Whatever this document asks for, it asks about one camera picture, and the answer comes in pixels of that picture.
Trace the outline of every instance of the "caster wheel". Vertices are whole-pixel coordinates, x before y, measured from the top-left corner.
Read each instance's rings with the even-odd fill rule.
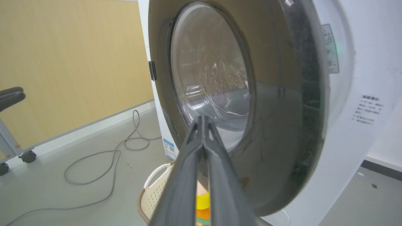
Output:
[[[0,164],[0,176],[3,176],[4,174],[8,173],[10,171],[10,168],[8,167],[7,163],[3,162]]]
[[[19,156],[19,158],[22,159],[23,162],[31,163],[35,161],[36,154],[33,151],[28,151],[24,152],[21,156]]]

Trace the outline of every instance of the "round glass door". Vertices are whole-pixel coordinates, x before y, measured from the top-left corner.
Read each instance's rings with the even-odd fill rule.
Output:
[[[212,118],[227,150],[243,137],[250,94],[246,66],[228,22],[209,5],[194,2],[179,14],[171,64],[179,107],[187,126]]]

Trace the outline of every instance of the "gray cable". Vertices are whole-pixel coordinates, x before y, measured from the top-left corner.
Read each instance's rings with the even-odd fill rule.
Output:
[[[135,113],[135,112],[137,112],[137,116],[138,116],[138,123],[137,123],[137,124],[135,124],[135,121],[134,121],[134,113]],[[41,208],[41,209],[30,210],[30,211],[28,211],[28,212],[22,214],[21,216],[15,218],[13,221],[11,221],[10,223],[6,224],[5,226],[10,226],[11,224],[13,224],[13,223],[15,223],[16,221],[20,220],[21,218],[23,218],[23,217],[26,216],[27,214],[30,214],[30,213],[33,213],[33,212],[44,211],[44,210],[76,210],[76,209],[80,209],[80,208],[84,208],[84,207],[88,207],[88,206],[91,206],[91,205],[95,205],[95,204],[101,203],[101,202],[105,201],[106,199],[108,199],[109,197],[111,197],[111,195],[113,194],[113,190],[115,189],[116,168],[117,168],[117,164],[119,163],[120,156],[121,156],[121,151],[118,150],[119,146],[120,146],[122,143],[124,143],[124,146],[125,146],[126,149],[132,150],[132,151],[140,151],[140,150],[144,150],[145,148],[147,148],[147,147],[149,146],[151,140],[156,140],[156,139],[161,138],[161,137],[158,137],[158,138],[145,138],[145,137],[139,132],[139,130],[138,130],[138,126],[139,126],[139,113],[138,113],[137,110],[134,110],[134,111],[133,111],[133,124],[134,124],[134,127],[135,127],[134,131],[127,137],[127,139],[125,139],[125,140],[123,140],[122,142],[120,142],[120,143],[116,146],[116,148],[115,148],[114,150],[97,152],[97,153],[88,155],[88,156],[86,156],[86,157],[80,158],[80,159],[78,159],[77,161],[73,162],[73,163],[72,163],[69,167],[67,167],[67,169],[64,171],[64,178],[65,178],[65,180],[66,180],[68,183],[74,184],[74,185],[87,185],[87,184],[90,184],[90,183],[92,183],[92,182],[95,182],[95,181],[99,180],[99,179],[102,178],[105,174],[107,174],[107,172],[110,171],[110,169],[112,168],[113,163],[114,163],[114,161],[115,161],[116,152],[118,152],[119,154],[118,154],[118,156],[117,156],[116,165],[115,165],[114,171],[113,171],[112,188],[110,189],[110,193],[109,193],[104,199],[101,199],[101,200],[99,200],[99,201],[96,201],[96,202],[93,202],[93,203],[89,203],[89,204],[86,204],[86,205],[76,206],[76,207],[69,207],[69,208]],[[132,136],[135,132],[137,132],[137,133],[139,134],[139,137],[137,137],[137,138],[131,138],[131,136]],[[148,144],[147,144],[145,147],[143,147],[143,148],[133,149],[133,148],[127,147],[127,141],[129,141],[129,140],[145,140],[145,141],[148,142]],[[71,180],[67,177],[68,171],[69,171],[75,164],[79,163],[80,161],[82,161],[82,160],[84,160],[84,159],[86,159],[86,158],[92,157],[92,156],[97,155],[97,154],[106,153],[106,152],[112,152],[112,153],[113,153],[112,161],[111,161],[111,163],[110,163],[109,168],[108,168],[101,176],[97,177],[97,178],[94,179],[94,180],[91,180],[91,181],[88,181],[88,182],[82,182],[82,183],[78,183],[78,182],[71,181]]]

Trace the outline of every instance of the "white cable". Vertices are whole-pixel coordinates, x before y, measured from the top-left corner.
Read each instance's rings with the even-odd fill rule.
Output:
[[[137,112],[137,116],[138,116],[138,123],[137,123],[137,124],[135,124],[135,121],[134,121],[134,113],[135,113],[135,112]],[[33,212],[44,211],[44,210],[75,210],[75,209],[80,209],[80,208],[88,207],[88,206],[91,206],[91,205],[95,205],[95,204],[98,204],[98,203],[103,202],[103,201],[105,201],[106,199],[108,199],[108,198],[113,194],[113,190],[115,189],[116,168],[117,168],[117,164],[119,163],[120,156],[121,156],[121,151],[118,150],[119,146],[124,143],[124,146],[125,146],[126,149],[132,150],[132,151],[140,151],[140,150],[144,150],[145,148],[147,148],[147,147],[149,146],[151,140],[156,140],[156,139],[161,138],[161,137],[158,137],[158,138],[145,138],[145,137],[139,132],[139,130],[138,130],[138,126],[139,126],[139,113],[138,113],[137,110],[134,110],[134,111],[133,111],[133,124],[134,124],[134,127],[135,127],[134,131],[127,137],[127,139],[125,139],[125,140],[123,140],[122,142],[120,142],[120,143],[116,146],[116,148],[115,148],[114,150],[97,152],[97,153],[88,155],[88,156],[86,156],[86,157],[80,158],[80,159],[78,159],[77,161],[73,162],[73,163],[72,163],[69,167],[67,167],[67,169],[64,171],[64,179],[65,179],[68,183],[74,184],[74,185],[87,185],[87,184],[90,184],[90,183],[92,183],[92,182],[95,182],[95,181],[99,180],[99,179],[102,178],[105,174],[107,174],[107,172],[110,171],[110,169],[112,168],[113,163],[114,163],[114,161],[115,161],[116,153],[118,153],[117,158],[116,158],[116,165],[115,165],[115,167],[114,167],[114,169],[113,169],[114,171],[113,171],[112,188],[110,189],[110,193],[109,193],[104,199],[101,199],[101,200],[99,200],[99,201],[96,201],[96,202],[93,202],[93,203],[89,203],[89,204],[86,204],[86,205],[76,206],[76,207],[68,207],[68,208],[41,208],[41,209],[30,210],[30,211],[28,211],[28,212],[22,214],[21,216],[15,218],[13,221],[11,221],[10,223],[6,224],[5,226],[10,226],[11,224],[13,224],[13,223],[15,223],[16,221],[20,220],[21,218],[23,218],[23,217],[26,216],[27,214],[30,214],[30,213],[33,213]],[[131,136],[132,136],[135,132],[138,133],[139,137],[131,138]],[[127,141],[129,141],[129,140],[137,140],[137,139],[139,139],[139,140],[145,140],[145,141],[148,142],[148,144],[147,144],[145,147],[140,148],[140,149],[133,149],[133,148],[127,147]],[[109,168],[108,168],[102,175],[100,175],[99,177],[97,177],[97,178],[95,178],[95,179],[93,179],[93,180],[91,180],[91,181],[82,182],[82,183],[74,182],[74,181],[70,180],[70,179],[67,177],[68,171],[69,171],[75,164],[79,163],[80,161],[82,161],[82,160],[84,160],[84,159],[86,159],[86,158],[89,158],[89,157],[92,157],[92,156],[95,156],[95,155],[98,155],[98,154],[106,153],[106,152],[112,152],[112,153],[113,153],[112,161],[110,162]]]

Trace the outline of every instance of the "yellow wood partition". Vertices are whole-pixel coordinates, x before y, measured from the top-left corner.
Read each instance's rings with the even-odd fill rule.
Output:
[[[1,0],[0,114],[22,148],[153,98],[137,2]]]

